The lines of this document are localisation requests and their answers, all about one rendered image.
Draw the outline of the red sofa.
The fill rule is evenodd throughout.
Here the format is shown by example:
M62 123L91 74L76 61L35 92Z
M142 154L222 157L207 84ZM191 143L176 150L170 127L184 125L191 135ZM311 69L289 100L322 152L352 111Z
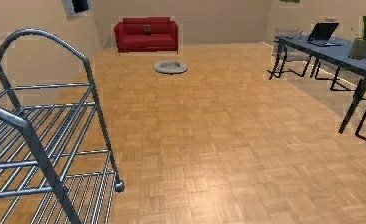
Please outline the red sofa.
M145 35L145 24L151 26L151 35ZM178 50L178 25L169 17L124 18L114 34L119 53Z

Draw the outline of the green house plant in pot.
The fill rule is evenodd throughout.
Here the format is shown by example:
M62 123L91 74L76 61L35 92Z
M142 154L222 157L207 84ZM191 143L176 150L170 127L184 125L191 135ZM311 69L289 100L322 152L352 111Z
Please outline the green house plant in pot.
M366 16L362 17L363 32L362 36L355 38L348 56L352 59L363 60L366 59Z

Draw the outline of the dark blue long table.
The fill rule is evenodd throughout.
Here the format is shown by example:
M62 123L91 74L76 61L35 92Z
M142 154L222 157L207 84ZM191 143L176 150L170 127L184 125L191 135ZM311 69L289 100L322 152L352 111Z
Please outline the dark blue long table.
M353 99L350 107L348 108L346 115L338 130L339 134L342 134L349 121L351 120L359 103L364 100L366 93L366 62L365 60L352 59L348 56L349 47L342 44L341 46L332 47L317 47L311 43L307 43L305 39L297 39L295 36L285 37L276 36L275 42L278 44L278 50L276 53L276 60L272 70L269 70L269 79L280 78L283 73L283 68L287 59L287 48L291 47L295 50L299 50L308 54L310 57L315 58L311 76L316 74L317 65L320 60L326 61L337 66L339 69L347 69L354 74L362 77L359 81L356 89L354 90Z

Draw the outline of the grey chair with black legs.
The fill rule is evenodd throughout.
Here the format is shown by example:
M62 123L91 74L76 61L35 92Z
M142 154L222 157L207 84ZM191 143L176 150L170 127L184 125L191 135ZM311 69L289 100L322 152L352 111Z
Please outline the grey chair with black legs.
M304 77L306 74L306 71L308 69L308 66L311 61L311 56L299 51L297 49L294 49L290 46L284 45L282 47L282 50L280 53L278 53L278 46L279 46L279 39L278 36L286 36L289 38L300 38L301 37L301 31L296 29L289 29L289 28L277 28L275 30L275 36L274 39L274 49L273 49L273 56L278 56L278 58L275 59L275 64L272 70L272 76L276 78L280 78L281 75L285 72L291 72L296 74L299 77ZM303 68L303 71L301 73L296 72L293 69L284 69L284 66L287 62L295 62L295 61L305 61L306 65Z

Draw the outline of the black laptop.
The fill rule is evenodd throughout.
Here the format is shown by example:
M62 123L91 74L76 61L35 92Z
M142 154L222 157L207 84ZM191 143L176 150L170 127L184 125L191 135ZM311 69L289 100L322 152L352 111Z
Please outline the black laptop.
M309 35L307 42L318 47L340 46L340 43L330 40L338 26L337 22L318 22Z

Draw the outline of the framed dark wall picture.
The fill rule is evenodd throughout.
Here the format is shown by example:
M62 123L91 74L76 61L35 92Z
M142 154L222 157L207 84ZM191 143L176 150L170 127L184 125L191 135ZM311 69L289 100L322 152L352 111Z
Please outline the framed dark wall picture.
M90 10L89 0L62 0L69 16L87 13Z

